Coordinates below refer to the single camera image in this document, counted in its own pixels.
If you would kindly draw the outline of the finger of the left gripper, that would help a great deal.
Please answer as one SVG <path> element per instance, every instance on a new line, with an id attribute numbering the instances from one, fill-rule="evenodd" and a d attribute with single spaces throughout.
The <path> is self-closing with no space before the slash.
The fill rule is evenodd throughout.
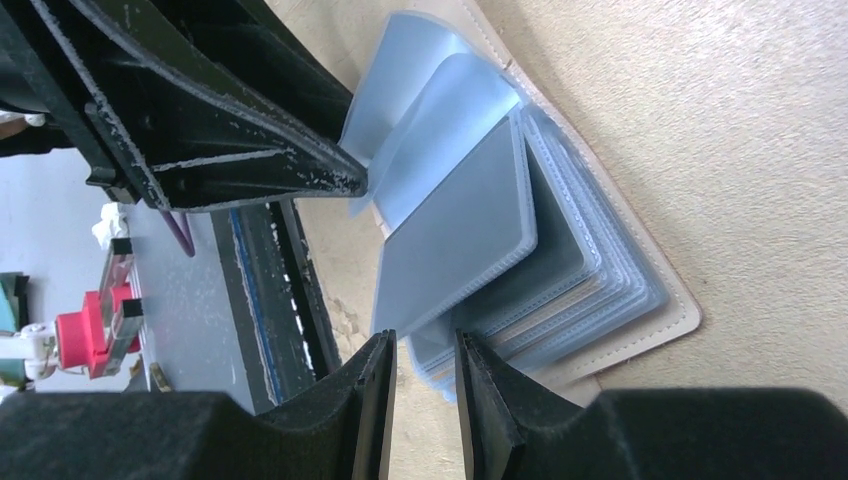
<path id="1" fill-rule="evenodd" d="M 3 156 L 75 148 L 124 203 L 213 211 L 358 197 L 351 92 L 263 1 L 5 1 Z"/>

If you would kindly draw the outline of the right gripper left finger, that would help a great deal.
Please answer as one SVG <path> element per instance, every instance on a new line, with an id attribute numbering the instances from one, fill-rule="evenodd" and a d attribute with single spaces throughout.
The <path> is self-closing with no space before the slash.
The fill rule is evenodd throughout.
<path id="1" fill-rule="evenodd" d="M 384 479 L 396 334 L 248 413 L 220 392 L 16 394 L 1 405 L 5 479 Z"/>

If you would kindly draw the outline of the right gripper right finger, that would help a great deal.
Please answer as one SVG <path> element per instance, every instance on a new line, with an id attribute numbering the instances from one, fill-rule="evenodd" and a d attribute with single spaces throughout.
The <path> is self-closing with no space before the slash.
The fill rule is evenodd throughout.
<path id="1" fill-rule="evenodd" d="M 578 406 L 458 332 L 470 479 L 843 479 L 847 419 L 795 388 L 612 389 Z"/>

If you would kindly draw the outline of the beige card holder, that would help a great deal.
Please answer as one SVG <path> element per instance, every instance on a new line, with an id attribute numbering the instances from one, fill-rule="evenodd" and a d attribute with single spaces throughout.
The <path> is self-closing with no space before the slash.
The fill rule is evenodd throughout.
<path id="1" fill-rule="evenodd" d="M 456 398 L 464 331 L 571 399 L 702 313 L 573 125 L 472 1 L 390 13 L 341 147 L 383 233 L 372 327 Z"/>

